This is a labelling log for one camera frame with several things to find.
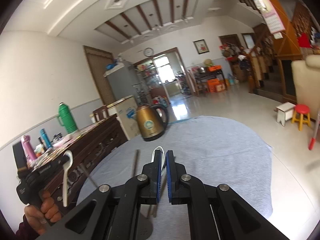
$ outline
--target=wall trim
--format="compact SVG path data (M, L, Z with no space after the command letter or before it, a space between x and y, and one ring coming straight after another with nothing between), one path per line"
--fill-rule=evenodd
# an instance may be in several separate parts
M97 99L88 101L88 102L83 103L83 104L81 104L81 105L72 107L72 108L70 108L70 110L76 109L76 108L78 108L78 107L84 106L84 105L86 105L86 104L92 103L92 102L97 101L97 100L101 100L101 99L100 99L100 98L97 98ZM8 146L10 143L12 143L13 141L15 141L16 139L18 139L19 137L21 137L22 135L26 134L27 132L31 131L32 129L36 128L37 126L42 125L43 123L48 122L48 121L56 118L57 116L58 116L58 115L56 114L56 115L54 115L54 116L52 116L52 117L50 117L50 118L48 118L48 119L46 119L46 120L38 123L38 124L30 127L29 129L25 130L24 132L20 133L19 135L15 136L15 137L12 138L11 140L7 141L4 145L0 146L0 151L1 151L2 149L4 149L5 147L7 147L7 146Z

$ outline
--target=metal screw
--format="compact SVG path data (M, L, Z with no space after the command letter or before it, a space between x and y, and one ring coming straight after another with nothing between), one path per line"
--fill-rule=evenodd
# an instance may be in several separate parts
M140 181L144 181L148 178L148 176L146 174L140 174L137 176L137 179Z
M188 181L188 180L191 180L191 176L189 174L183 174L181 176L181 179L184 181Z
M110 187L109 187L108 185L101 185L101 186L99 187L99 190L100 190L101 192L107 192L109 189L110 189Z
M227 184L220 184L219 189L221 189L222 191L228 191L230 187Z

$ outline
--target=shiny tile floor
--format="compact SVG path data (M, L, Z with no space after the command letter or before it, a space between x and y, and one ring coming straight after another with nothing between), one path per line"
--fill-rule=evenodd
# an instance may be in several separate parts
M290 240L305 240L320 220L320 143L308 150L314 123L302 131L297 123L287 121L285 127L277 123L274 109L279 104L249 94L244 83L206 97L174 101L169 114L171 122L198 115L231 118L272 146L273 214L268 220Z

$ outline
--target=kettle base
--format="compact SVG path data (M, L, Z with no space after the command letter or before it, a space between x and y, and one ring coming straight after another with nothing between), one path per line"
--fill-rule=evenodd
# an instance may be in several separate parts
M146 142L151 142L153 140L158 139L159 137L161 137L164 134L164 130L161 133L158 133L157 135L154 135L152 137L148 137L148 138L143 138L143 140L145 140Z

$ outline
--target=person's hand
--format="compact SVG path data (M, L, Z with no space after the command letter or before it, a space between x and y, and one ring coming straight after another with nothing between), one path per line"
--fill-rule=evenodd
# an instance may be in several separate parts
M44 201L40 210L33 205L28 205L24 208L24 213L29 225L39 235L44 234L46 231L43 224L41 224L39 221L40 218L50 219L50 222L52 223L55 223L61 219L58 206L54 203L53 198L50 197L50 193L48 191L44 191L42 197L44 198Z

